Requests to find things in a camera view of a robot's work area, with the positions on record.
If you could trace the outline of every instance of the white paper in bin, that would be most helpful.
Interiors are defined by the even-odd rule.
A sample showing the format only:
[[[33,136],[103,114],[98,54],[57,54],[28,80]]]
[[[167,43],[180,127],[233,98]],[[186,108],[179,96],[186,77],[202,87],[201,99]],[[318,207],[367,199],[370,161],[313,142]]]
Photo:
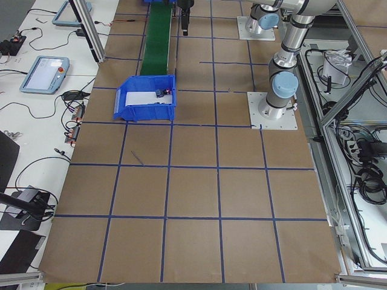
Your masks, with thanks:
[[[172,95],[164,95],[158,98],[156,92],[127,92],[125,106],[151,105],[151,104],[172,104]]]

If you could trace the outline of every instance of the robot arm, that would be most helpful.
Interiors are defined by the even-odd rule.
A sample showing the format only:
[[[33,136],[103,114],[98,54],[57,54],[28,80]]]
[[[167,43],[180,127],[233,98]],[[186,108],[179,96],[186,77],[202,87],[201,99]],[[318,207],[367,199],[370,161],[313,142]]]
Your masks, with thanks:
[[[254,3],[252,7],[252,21],[247,22],[247,29],[254,26],[269,29],[276,25],[274,13],[279,8],[293,11],[293,16],[277,52],[269,64],[270,90],[265,99],[259,104],[262,116],[269,120],[280,119],[286,111],[290,98],[298,88],[298,79],[293,74],[301,45],[304,42],[308,29],[313,24],[314,17],[327,12],[337,0],[245,0]],[[177,5],[182,9],[182,29],[187,35],[189,12],[194,5],[194,0],[177,0]]]

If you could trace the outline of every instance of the white table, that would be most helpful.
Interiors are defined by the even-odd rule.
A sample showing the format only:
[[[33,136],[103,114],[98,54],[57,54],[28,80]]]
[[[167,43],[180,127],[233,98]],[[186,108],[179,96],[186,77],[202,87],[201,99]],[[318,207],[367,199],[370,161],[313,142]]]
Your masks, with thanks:
[[[119,0],[89,0],[92,4],[91,15],[93,20],[109,23],[114,17],[115,10]],[[36,0],[33,8],[41,8],[45,10],[57,11],[63,4],[63,0]],[[68,33],[76,30],[74,27],[57,27],[51,23],[53,14],[42,11],[31,11],[23,21],[20,30],[40,27],[43,30],[43,38],[38,39],[33,43],[36,48],[55,47],[64,44],[67,41]],[[99,33],[108,34],[110,27],[101,24],[96,25]],[[10,102],[23,103],[30,107],[32,113],[37,116],[51,115],[54,111],[54,99],[63,94],[65,91],[82,89],[88,82],[90,82],[97,74],[98,65],[95,63],[86,39],[78,37],[74,34],[70,36],[69,44],[65,47],[56,50],[35,51],[28,42],[40,35],[39,30],[25,31],[23,33],[27,36],[27,43],[24,43],[18,55],[11,57],[6,64],[1,64],[0,69],[16,69],[20,71],[29,71],[35,58],[40,55],[46,56],[64,56],[70,59],[70,69],[63,81],[59,90],[53,95],[40,94],[24,94],[19,91],[19,87],[25,78],[22,74],[6,74],[0,72],[0,108]],[[107,36],[101,36],[103,46],[106,45]],[[0,62],[7,59],[3,56]],[[86,89],[90,92],[93,83]],[[22,132],[22,135],[15,141],[20,145],[20,153],[15,165],[15,169],[11,176],[8,186],[13,187],[15,178],[19,172],[32,161],[46,157],[58,156],[54,148],[64,150],[66,154],[71,157],[73,148],[69,144],[64,143],[64,129],[60,123],[60,118],[65,110],[65,105],[59,98],[56,102],[57,111],[51,118],[34,119],[27,108],[19,105],[11,105],[0,111],[0,130],[8,130],[10,132]],[[71,119],[71,113],[66,112],[64,115],[64,122]],[[67,174],[68,162],[59,159],[46,159],[39,161],[29,167],[21,176],[18,186],[26,187],[32,185],[34,187],[42,188],[51,191],[60,198],[60,192]],[[13,189],[7,189],[5,193],[11,194]],[[54,199],[51,197],[49,204],[53,204]],[[5,210],[5,205],[0,204],[0,211]],[[43,222],[41,227],[36,232],[37,234],[48,236],[50,232],[51,222]],[[17,231],[0,231],[0,259],[4,256],[8,247],[13,242],[17,235]],[[39,250],[32,265],[37,267],[41,261],[45,243]],[[41,288],[42,284],[34,284],[32,288]]]

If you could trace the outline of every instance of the grid of blue tape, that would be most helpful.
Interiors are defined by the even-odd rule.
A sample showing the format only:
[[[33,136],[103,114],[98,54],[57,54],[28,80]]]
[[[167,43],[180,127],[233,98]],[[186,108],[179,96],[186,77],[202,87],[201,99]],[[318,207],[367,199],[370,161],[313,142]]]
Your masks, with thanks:
[[[239,2],[241,14],[243,15],[242,10],[242,3]],[[221,37],[214,37],[213,36],[213,19],[235,19],[235,18],[216,18],[212,16],[212,2],[210,1],[210,17],[205,16],[193,16],[198,18],[209,18],[211,23],[211,37],[191,37],[191,38],[207,38],[211,39],[212,41],[212,61],[211,62],[203,62],[212,64],[212,72],[213,72],[213,90],[212,91],[202,91],[202,90],[185,90],[181,89],[179,91],[195,91],[195,92],[212,92],[214,97],[214,104],[215,104],[215,124],[174,124],[174,122],[171,122],[170,124],[159,124],[159,123],[130,123],[130,122],[98,122],[98,121],[85,121],[84,123],[91,123],[91,124],[116,124],[125,126],[125,133],[123,136],[122,141],[122,148],[120,152],[120,158],[118,164],[96,164],[96,163],[71,163],[71,166],[114,166],[117,167],[117,174],[115,177],[115,183],[114,183],[114,190],[111,198],[111,205],[109,209],[109,214],[56,214],[57,217],[61,218],[107,218],[108,223],[106,226],[106,233],[105,233],[105,240],[103,244],[103,251],[101,255],[100,260],[100,267],[99,267],[99,273],[97,281],[100,282],[102,271],[103,271],[103,263],[105,259],[105,253],[106,253],[106,247],[108,243],[108,235],[109,235],[109,228],[110,223],[112,219],[159,219],[163,220],[163,241],[162,241],[162,251],[161,251],[161,273],[160,273],[160,282],[163,282],[164,280],[164,256],[165,256],[165,243],[166,243],[166,230],[167,230],[167,220],[168,219],[178,219],[178,220],[208,220],[208,221],[219,221],[219,237],[220,237],[220,253],[221,253],[221,277],[222,282],[225,283],[225,274],[224,274],[224,259],[223,259],[223,233],[222,233],[222,221],[272,221],[274,232],[275,232],[275,241],[276,241],[276,248],[278,252],[278,260],[281,270],[281,277],[282,282],[285,283],[285,274],[284,274],[284,267],[282,264],[282,258],[281,258],[281,249],[279,246],[279,238],[278,238],[278,231],[276,223],[278,221],[304,221],[304,222],[324,222],[327,221],[326,219],[316,219],[316,218],[278,218],[275,216],[274,212],[274,206],[273,206],[273,198],[272,198],[272,192],[270,188],[270,179],[269,179],[269,171],[271,170],[295,170],[295,171],[313,171],[313,168],[282,168],[282,167],[268,167],[267,165],[267,159],[266,159],[266,151],[265,151],[265,144],[264,144],[264,136],[262,133],[262,128],[259,130],[259,134],[261,137],[262,142],[262,152],[264,157],[264,167],[221,167],[219,164],[219,143],[218,143],[218,128],[219,127],[234,127],[234,128],[244,128],[244,127],[250,127],[250,126],[231,126],[231,125],[218,125],[218,118],[217,118],[217,110],[216,110],[216,94],[217,93],[225,93],[227,91],[217,91],[216,90],[216,75],[215,75],[215,64],[237,64],[237,65],[249,65],[251,69],[252,74],[252,82],[255,90],[255,82],[254,82],[254,73],[253,73],[253,66],[254,65],[261,65],[266,66],[266,63],[252,63],[252,54],[250,51],[250,43],[247,41],[247,47],[249,50],[249,59],[250,63],[239,63],[239,62],[216,62],[214,58],[214,45],[213,40],[214,39],[223,39]],[[117,15],[144,15],[149,16],[149,6],[148,6],[148,12],[147,14],[131,14],[131,13],[117,13]],[[136,67],[136,74],[139,69],[139,64],[141,61],[141,51],[144,45],[144,38],[145,38],[145,27],[142,34],[111,34],[111,35],[119,35],[119,36],[142,36],[141,40],[141,46],[140,46],[140,52],[138,54],[137,59],[122,59],[118,57],[109,57],[111,59],[117,59],[117,60],[134,60],[137,61],[137,67]],[[177,52],[176,52],[176,59],[178,56],[178,45],[179,45],[179,39],[182,37],[179,34],[177,36],[173,36],[177,38]],[[105,88],[105,87],[93,87],[94,89],[116,89],[116,88]],[[128,131],[130,130],[130,126],[170,126],[171,132],[170,132],[170,140],[169,140],[169,156],[168,156],[168,165],[166,166],[160,166],[160,165],[138,165],[138,164],[122,164],[122,157],[123,157],[123,151],[125,148],[125,142],[126,142],[126,136],[128,134]],[[172,166],[171,165],[171,155],[172,155],[172,138],[173,138],[173,131],[175,126],[207,126],[207,127],[214,127],[215,128],[215,141],[216,141],[216,166]],[[163,216],[126,216],[126,215],[116,215],[113,214],[113,206],[114,206],[114,200],[115,200],[115,193],[117,189],[117,184],[119,180],[119,174],[121,167],[161,167],[161,168],[167,168],[167,185],[166,185],[166,193],[165,193],[165,205],[164,205],[164,215]],[[169,193],[169,175],[171,168],[187,168],[187,169],[216,169],[217,170],[217,185],[218,185],[218,217],[187,217],[187,216],[168,216],[167,215],[167,205],[168,205],[168,193]],[[222,217],[221,214],[221,191],[220,191],[220,170],[233,170],[233,169],[243,169],[243,170],[264,170],[267,180],[267,188],[268,188],[268,194],[270,199],[270,207],[272,211],[271,217]]]

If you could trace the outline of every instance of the brown cardboard surface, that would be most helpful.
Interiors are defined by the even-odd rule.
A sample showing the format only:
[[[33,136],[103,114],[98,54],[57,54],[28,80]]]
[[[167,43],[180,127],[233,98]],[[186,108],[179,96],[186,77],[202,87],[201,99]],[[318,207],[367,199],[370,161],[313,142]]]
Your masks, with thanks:
[[[274,33],[276,36],[275,41],[249,41],[252,63],[268,65],[274,54],[281,49],[281,38],[278,29],[274,29]]]
[[[84,121],[92,122],[125,122],[113,120],[115,89],[93,89],[86,107]]]
[[[215,129],[175,126],[172,165],[216,166]]]
[[[327,222],[277,222],[287,283],[334,283],[339,260]]]
[[[214,18],[212,19],[212,29],[214,37],[239,39],[236,19]]]
[[[216,174],[216,169],[172,168],[168,216],[219,216]]]
[[[314,171],[275,170],[269,177],[277,218],[327,217]]]
[[[226,167],[263,167],[262,141],[258,130],[218,128],[219,164]]]
[[[212,63],[190,63],[183,59],[179,60],[176,64],[176,78],[177,89],[212,91]]]
[[[269,167],[313,168],[304,132],[264,130]]]
[[[116,175],[116,166],[70,166],[56,213],[109,214]]]
[[[253,3],[248,1],[241,1],[241,5],[242,5],[242,15],[249,16],[252,11]]]
[[[118,88],[130,76],[136,74],[136,60],[108,59],[99,65],[94,87]]]
[[[224,221],[224,272],[229,283],[280,283],[273,222]]]
[[[316,177],[293,170],[313,168],[298,114],[298,131],[263,132],[268,176],[260,131],[248,127],[246,92],[267,91],[267,64],[280,47],[279,39],[249,42],[252,63],[263,65],[250,63],[247,41],[235,40],[235,17],[248,15],[251,3],[213,0],[211,10],[209,0],[196,1],[190,37],[172,20],[174,122],[112,121],[115,88],[141,67],[141,60],[123,59],[144,49],[148,6],[119,3],[117,12],[127,14],[115,19],[136,21],[115,22],[111,33],[135,36],[109,37],[108,55],[118,59],[101,64],[94,84],[72,160],[87,164],[69,169],[57,213],[70,217],[54,219],[42,262],[48,280],[282,282],[279,250],[286,282],[304,282],[305,273],[314,282],[332,281],[337,260],[329,228],[309,221],[325,219]],[[209,19],[211,11],[222,18]],[[225,39],[203,38],[212,34]],[[306,221],[274,221],[272,207],[277,218]],[[85,214],[106,219],[79,217]]]
[[[219,283],[218,221],[167,221],[165,282]]]
[[[105,47],[106,56],[120,59],[138,59],[142,39],[142,36],[110,35]]]
[[[216,93],[219,125],[250,126],[247,94]]]
[[[178,92],[175,124],[215,124],[212,92]]]
[[[359,26],[387,27],[387,2],[380,0],[343,0],[353,21]]]
[[[176,37],[172,37],[169,40],[168,74],[175,74],[175,69],[176,69],[176,49],[177,49],[177,38]]]
[[[267,92],[269,89],[268,66],[253,65],[254,84],[257,92]]]
[[[363,36],[373,56],[378,57],[380,50],[384,50],[387,47],[387,28],[358,27],[357,29]]]
[[[163,216],[167,169],[121,167],[113,214]]]
[[[215,74],[217,91],[253,91],[253,78],[250,65],[216,63]]]
[[[45,283],[95,282],[108,219],[56,217],[39,270]]]
[[[270,218],[265,170],[220,170],[222,216]]]
[[[129,125],[122,164],[167,165],[170,135],[170,126]]]
[[[212,0],[212,17],[236,18],[241,15],[239,1]]]
[[[116,13],[147,14],[148,4],[141,0],[120,0]]]
[[[102,282],[160,281],[163,221],[114,219],[109,232]]]
[[[188,35],[190,37],[211,37],[211,19],[210,18],[196,18],[189,19]]]
[[[210,17],[211,16],[211,8],[209,0],[200,0],[195,2],[195,8],[191,11],[191,16],[203,16]]]
[[[178,63],[189,66],[200,62],[211,62],[211,44],[211,39],[180,38],[179,51],[181,53],[177,57]]]
[[[246,40],[214,39],[213,46],[215,62],[250,63]]]
[[[123,20],[135,20],[134,22],[123,22]],[[110,34],[138,34],[144,33],[145,15],[115,15]]]
[[[124,124],[83,124],[72,163],[118,164]]]

